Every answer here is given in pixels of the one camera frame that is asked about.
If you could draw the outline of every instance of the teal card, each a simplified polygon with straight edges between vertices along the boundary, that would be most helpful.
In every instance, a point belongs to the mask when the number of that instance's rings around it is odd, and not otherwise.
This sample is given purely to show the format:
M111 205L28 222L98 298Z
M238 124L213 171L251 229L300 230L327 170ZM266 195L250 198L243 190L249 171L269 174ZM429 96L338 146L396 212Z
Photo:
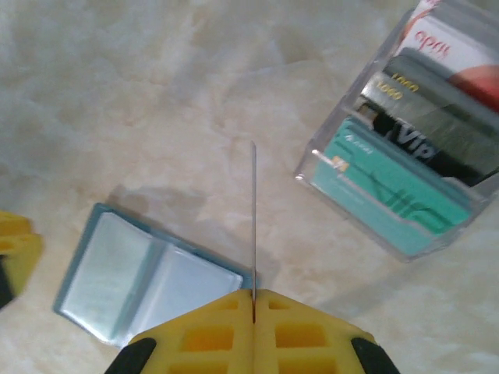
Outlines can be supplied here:
M471 215L464 193L355 118L343 122L324 156L331 162L320 161L312 184L406 256Z

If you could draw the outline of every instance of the yellow tool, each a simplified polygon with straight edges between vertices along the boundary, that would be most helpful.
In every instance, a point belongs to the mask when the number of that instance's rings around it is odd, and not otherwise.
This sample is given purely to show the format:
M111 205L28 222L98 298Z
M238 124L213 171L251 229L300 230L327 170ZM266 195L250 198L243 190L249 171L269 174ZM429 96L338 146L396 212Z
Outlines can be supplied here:
M0 211L0 309L23 292L41 249L27 218Z
M257 290L253 150L253 289L239 290L136 336L105 374L399 374L369 333Z

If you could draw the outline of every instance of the card holder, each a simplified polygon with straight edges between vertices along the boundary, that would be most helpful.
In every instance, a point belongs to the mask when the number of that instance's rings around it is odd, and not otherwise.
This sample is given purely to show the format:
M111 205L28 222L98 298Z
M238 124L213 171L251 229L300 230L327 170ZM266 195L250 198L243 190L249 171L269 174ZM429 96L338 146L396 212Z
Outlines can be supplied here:
M295 172L403 261L448 247L499 189L497 113L420 63L417 51L400 53L411 17L309 141ZM373 93L379 82L389 84Z
M53 309L106 344L129 339L240 288L247 269L96 204Z

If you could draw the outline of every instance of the black rubber grip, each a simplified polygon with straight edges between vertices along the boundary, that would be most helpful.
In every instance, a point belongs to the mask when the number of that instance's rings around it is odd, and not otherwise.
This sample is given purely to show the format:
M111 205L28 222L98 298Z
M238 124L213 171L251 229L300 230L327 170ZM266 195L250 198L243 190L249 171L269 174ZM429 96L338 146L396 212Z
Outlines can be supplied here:
M352 346L366 374L400 374L379 345L361 337L355 337L352 339Z
M10 287L7 273L5 272L2 260L5 256L0 256L0 309L9 304L15 297Z
M140 374L156 348L156 340L145 337L124 347L105 374Z

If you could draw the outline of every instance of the marble surface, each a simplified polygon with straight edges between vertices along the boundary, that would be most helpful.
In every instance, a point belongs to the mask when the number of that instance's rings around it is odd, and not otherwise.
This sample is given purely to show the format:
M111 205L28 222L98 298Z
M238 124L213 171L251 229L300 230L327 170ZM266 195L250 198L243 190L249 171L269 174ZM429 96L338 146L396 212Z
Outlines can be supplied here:
M498 203L404 264L292 177L414 1L0 3L0 207L46 245L0 312L1 373L94 374L117 354L51 311L96 202L249 266L250 139L265 287L369 330L404 374L497 373Z

